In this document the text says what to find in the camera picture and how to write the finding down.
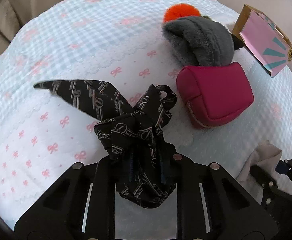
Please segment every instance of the printed silk scarf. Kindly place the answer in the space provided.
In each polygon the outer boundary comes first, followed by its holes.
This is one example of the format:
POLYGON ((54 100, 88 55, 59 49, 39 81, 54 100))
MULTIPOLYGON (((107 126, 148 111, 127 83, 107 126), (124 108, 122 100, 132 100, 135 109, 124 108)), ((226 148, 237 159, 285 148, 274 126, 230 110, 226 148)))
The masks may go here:
POLYGON ((53 80, 34 88, 49 89, 77 109, 98 119, 94 131, 114 162, 128 163, 127 183, 116 191, 144 208, 158 207, 176 185, 161 183, 162 128, 177 96, 170 87, 151 85, 134 107, 111 84, 98 80, 53 80))

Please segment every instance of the screw head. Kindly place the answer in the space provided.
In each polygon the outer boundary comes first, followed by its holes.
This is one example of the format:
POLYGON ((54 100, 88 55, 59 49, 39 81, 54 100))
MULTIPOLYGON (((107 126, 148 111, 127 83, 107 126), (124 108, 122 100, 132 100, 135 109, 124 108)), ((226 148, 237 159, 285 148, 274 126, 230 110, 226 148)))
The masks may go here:
POLYGON ((74 163, 74 164, 72 165, 72 167, 73 167, 74 170, 78 170, 78 169, 80 169, 82 166, 83 166, 82 163, 74 163))
POLYGON ((183 156, 181 156, 180 154, 176 153, 173 155, 173 159, 175 161, 180 161, 183 158, 183 156))
POLYGON ((210 168, 212 169, 212 170, 218 170, 219 169, 219 164, 218 163, 212 163, 211 165, 210 165, 210 168))

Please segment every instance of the pink pouch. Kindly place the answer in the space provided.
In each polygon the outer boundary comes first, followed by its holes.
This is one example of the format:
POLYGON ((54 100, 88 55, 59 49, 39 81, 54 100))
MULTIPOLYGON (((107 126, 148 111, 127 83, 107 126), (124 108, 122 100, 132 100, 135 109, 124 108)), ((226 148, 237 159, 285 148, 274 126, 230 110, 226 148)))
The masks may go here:
POLYGON ((223 67, 185 66, 176 85, 195 128, 224 125, 254 102, 252 88, 238 62, 223 67))

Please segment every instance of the zipper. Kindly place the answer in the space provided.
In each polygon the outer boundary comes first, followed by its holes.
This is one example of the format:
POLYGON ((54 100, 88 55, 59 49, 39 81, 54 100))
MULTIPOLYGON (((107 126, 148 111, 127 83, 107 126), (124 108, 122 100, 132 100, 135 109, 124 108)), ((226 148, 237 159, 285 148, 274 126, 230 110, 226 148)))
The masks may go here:
POLYGON ((190 112, 191 116, 194 118, 194 120, 195 120, 199 125, 201 125, 201 126, 204 127, 204 128, 214 128, 214 127, 215 127, 215 126, 208 126, 208 125, 203 124, 202 122, 200 122, 200 121, 196 118, 196 116, 195 116, 193 110, 191 109, 191 107, 190 107, 190 103, 189 103, 189 102, 187 102, 187 107, 188 107, 188 109, 189 109, 189 112, 190 112))

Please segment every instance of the gingham bedsheet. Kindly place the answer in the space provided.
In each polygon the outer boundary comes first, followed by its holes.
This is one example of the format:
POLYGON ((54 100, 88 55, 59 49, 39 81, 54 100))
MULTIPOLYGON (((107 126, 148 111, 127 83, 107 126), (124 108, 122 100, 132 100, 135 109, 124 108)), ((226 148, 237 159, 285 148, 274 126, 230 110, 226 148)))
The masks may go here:
MULTIPOLYGON (((182 66, 161 35, 161 22, 179 2, 226 26, 238 17, 216 0, 65 0, 26 24, 0 56, 0 215, 11 228, 74 162, 106 155, 93 132, 96 120, 33 84, 105 80, 132 105, 150 84, 177 92, 182 66)), ((193 161, 218 162, 235 177, 264 139, 281 148, 283 158, 292 157, 292 73, 286 67, 270 78, 244 48, 234 61, 242 65, 255 102, 227 125, 195 130, 179 98, 164 136, 193 161)), ((292 191, 287 183, 282 187, 292 191)), ((116 238, 175 238, 175 207, 176 194, 154 210, 116 195, 116 238)))

